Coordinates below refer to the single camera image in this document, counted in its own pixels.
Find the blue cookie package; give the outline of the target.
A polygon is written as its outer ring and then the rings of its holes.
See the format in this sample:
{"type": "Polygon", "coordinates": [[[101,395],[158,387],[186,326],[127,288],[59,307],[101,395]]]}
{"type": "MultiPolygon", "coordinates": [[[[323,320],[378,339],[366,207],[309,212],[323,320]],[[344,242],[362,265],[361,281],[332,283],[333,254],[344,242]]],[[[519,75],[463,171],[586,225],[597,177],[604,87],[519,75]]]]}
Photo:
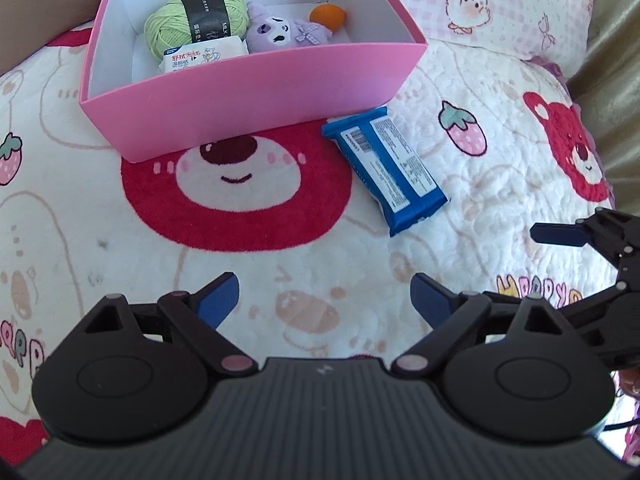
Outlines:
{"type": "Polygon", "coordinates": [[[378,202],[390,236],[436,214],[448,198],[390,118],[387,108],[321,127],[378,202]]]}

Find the pink cardboard box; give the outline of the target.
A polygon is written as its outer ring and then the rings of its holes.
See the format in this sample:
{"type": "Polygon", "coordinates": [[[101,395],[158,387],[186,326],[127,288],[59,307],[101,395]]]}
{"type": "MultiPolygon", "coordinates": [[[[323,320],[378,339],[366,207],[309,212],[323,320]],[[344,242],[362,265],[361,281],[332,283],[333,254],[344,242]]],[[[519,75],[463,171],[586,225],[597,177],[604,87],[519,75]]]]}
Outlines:
{"type": "Polygon", "coordinates": [[[80,107],[130,162],[381,106],[426,50],[399,0],[250,0],[282,18],[306,18],[330,2],[346,12],[346,23],[326,46],[163,74],[142,30],[166,1],[102,0],[82,71],[80,107]]]}

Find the white tissue pack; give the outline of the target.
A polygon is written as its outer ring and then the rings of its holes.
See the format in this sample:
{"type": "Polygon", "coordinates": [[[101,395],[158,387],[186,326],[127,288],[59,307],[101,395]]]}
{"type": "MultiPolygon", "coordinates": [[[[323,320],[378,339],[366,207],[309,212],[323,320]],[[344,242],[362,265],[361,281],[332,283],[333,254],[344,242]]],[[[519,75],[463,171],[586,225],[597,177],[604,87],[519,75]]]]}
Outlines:
{"type": "Polygon", "coordinates": [[[248,50],[245,41],[238,36],[184,44],[164,51],[158,72],[169,74],[184,68],[237,58],[242,55],[248,55],[248,50]]]}

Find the purple Kuromi plush toy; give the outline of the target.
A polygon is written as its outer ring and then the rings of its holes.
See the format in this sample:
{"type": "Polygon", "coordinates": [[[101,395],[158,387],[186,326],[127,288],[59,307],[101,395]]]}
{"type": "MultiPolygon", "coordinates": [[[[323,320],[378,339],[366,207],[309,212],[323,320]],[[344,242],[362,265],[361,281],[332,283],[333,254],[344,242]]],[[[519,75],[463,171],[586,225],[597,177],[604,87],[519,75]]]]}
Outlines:
{"type": "Polygon", "coordinates": [[[247,15],[250,26],[245,42],[250,54],[321,46],[328,44],[333,36],[326,26],[273,15],[264,6],[254,2],[247,5],[247,15]]]}

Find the green yarn ball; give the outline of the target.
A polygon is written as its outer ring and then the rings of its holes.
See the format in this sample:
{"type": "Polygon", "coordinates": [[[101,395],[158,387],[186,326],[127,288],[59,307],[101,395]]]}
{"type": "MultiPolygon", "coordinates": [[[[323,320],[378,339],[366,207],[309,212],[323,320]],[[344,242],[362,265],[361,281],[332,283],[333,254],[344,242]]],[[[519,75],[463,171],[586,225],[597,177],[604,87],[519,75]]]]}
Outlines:
{"type": "Polygon", "coordinates": [[[168,0],[145,20],[143,36],[160,60],[167,50],[186,44],[243,39],[249,24],[246,0],[168,0]]]}

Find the orange makeup sponge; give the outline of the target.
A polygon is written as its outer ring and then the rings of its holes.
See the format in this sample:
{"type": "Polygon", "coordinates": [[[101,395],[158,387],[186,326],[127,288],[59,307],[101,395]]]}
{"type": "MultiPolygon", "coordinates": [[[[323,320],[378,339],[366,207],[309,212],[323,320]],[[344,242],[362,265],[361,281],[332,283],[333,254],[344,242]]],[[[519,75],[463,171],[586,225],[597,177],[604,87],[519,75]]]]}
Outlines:
{"type": "Polygon", "coordinates": [[[320,24],[331,32],[337,32],[346,21],[346,12],[333,3],[320,3],[309,13],[309,21],[320,24]]]}

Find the cream bear print blanket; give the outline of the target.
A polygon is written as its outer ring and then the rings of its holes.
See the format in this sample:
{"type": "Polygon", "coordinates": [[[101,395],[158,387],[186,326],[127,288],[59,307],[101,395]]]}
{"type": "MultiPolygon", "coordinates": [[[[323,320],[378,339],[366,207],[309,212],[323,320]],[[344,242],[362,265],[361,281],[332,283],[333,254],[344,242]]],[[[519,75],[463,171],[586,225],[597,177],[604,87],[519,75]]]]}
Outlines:
{"type": "Polygon", "coordinates": [[[390,236],[378,204],[318,122],[130,164],[78,104],[87,32],[1,79],[1,455],[46,440],[32,373],[104,295],[150,302],[239,278],[221,333],[268,356],[391,360],[428,332],[414,274],[452,290],[544,295],[562,308],[615,281],[589,247],[541,245],[608,190],[578,108],[553,70],[431,40],[388,114],[444,191],[433,217],[390,236]]]}

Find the pink checkered pillow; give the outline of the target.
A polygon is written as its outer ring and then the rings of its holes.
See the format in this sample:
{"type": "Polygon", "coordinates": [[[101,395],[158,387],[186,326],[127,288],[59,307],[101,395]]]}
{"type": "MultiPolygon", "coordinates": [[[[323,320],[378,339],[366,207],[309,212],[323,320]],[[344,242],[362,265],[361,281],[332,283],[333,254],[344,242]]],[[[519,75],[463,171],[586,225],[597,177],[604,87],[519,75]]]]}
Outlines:
{"type": "Polygon", "coordinates": [[[401,0],[424,36],[575,75],[585,61],[593,0],[401,0]]]}

